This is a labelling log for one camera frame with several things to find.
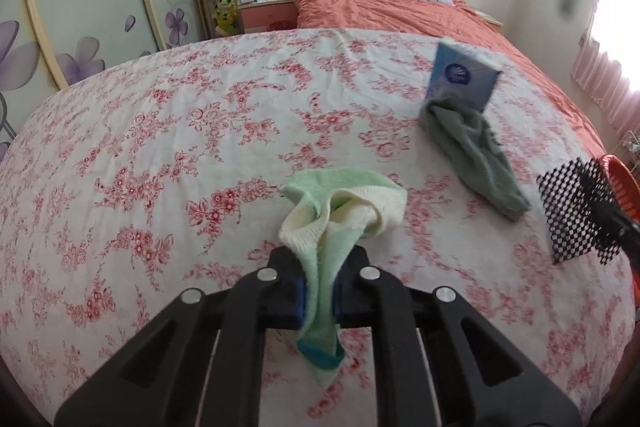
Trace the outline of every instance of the orange bedspread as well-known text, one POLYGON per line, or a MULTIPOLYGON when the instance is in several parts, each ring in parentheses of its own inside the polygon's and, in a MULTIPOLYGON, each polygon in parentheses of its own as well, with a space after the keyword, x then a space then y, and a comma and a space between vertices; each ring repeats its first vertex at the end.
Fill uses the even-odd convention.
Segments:
POLYGON ((591 121, 558 85, 463 2, 456 1, 455 7, 418 0, 295 0, 295 3, 299 28, 363 28, 433 37, 450 36, 502 52, 566 116, 590 155, 600 156, 605 152, 591 121))

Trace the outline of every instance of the pink curtain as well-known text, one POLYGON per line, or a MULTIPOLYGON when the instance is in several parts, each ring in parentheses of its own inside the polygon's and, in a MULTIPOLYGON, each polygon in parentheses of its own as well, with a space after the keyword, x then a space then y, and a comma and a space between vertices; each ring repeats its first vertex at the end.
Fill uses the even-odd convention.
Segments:
POLYGON ((597 103, 619 134, 640 132, 640 89, 632 90, 617 60, 609 60, 600 44, 586 39, 571 69, 571 77, 597 103))

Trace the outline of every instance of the silver screw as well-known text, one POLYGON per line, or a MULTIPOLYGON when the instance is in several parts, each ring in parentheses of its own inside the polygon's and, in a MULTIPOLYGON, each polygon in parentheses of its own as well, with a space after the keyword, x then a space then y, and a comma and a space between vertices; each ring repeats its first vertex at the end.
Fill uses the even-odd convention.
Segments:
POLYGON ((380 270, 375 266, 365 266, 360 270, 360 277, 367 281, 374 281, 380 277, 380 270))
POLYGON ((278 272, 276 270, 274 270, 273 268, 262 268, 261 270, 258 270, 258 279, 260 279, 261 281, 274 281, 276 280, 278 277, 278 272))
POLYGON ((202 299, 202 292, 197 288, 188 288, 180 295, 182 302, 185 304, 195 304, 202 299))
POLYGON ((453 288, 443 286, 436 290, 436 298, 442 302, 452 302, 456 299, 456 292, 453 288))

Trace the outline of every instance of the black and white checkered mesh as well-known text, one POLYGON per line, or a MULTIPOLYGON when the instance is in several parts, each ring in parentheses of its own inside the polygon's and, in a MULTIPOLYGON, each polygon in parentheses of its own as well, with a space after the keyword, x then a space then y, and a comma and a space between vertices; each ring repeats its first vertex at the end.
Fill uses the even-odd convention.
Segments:
POLYGON ((597 160, 580 158, 538 176, 538 190, 554 247, 554 261, 562 263, 594 248, 602 264, 619 252, 613 238, 594 222, 591 204, 617 204, 597 160))

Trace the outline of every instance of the bed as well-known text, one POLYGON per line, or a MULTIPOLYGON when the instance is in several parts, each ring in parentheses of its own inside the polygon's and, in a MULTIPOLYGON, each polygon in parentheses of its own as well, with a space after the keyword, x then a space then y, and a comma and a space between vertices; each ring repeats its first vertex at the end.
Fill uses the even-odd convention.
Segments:
MULTIPOLYGON (((35 111, 0 164, 0 355, 46 419, 181 290, 266 264, 291 173, 347 165, 408 191, 402 226, 361 242, 373 263, 455 288, 590 415, 634 327, 630 268, 554 265, 535 177, 602 145, 463 4, 392 1, 296 0, 300 29, 142 57, 35 111), (505 61, 486 116, 532 202, 517 223, 417 126, 444 34, 505 61)), ((268 332, 262 425, 375 425, 370 333, 340 337, 346 360, 322 389, 294 336, 268 332)))

